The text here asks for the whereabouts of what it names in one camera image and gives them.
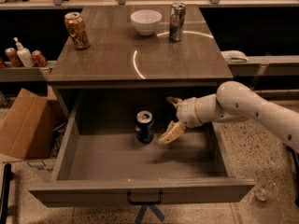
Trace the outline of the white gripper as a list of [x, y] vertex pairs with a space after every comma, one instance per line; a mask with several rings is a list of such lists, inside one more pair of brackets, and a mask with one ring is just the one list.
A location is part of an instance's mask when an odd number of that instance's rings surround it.
[[198, 126], [198, 118], [195, 112], [196, 99], [189, 98], [181, 100], [178, 97], [167, 96], [165, 100], [177, 108], [178, 122], [171, 121], [159, 139], [159, 145], [168, 145], [171, 142], [180, 138], [186, 130], [186, 127], [191, 129]]

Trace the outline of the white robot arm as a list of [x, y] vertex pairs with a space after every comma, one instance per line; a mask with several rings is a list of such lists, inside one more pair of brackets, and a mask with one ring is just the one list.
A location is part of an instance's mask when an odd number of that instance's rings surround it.
[[167, 97], [166, 100], [176, 108], [178, 122], [169, 123], [166, 132], [158, 139], [160, 145], [170, 144], [186, 129], [200, 127], [204, 123], [252, 119], [299, 152], [299, 114], [266, 101], [239, 82], [224, 82], [215, 94], [201, 98], [181, 100]]

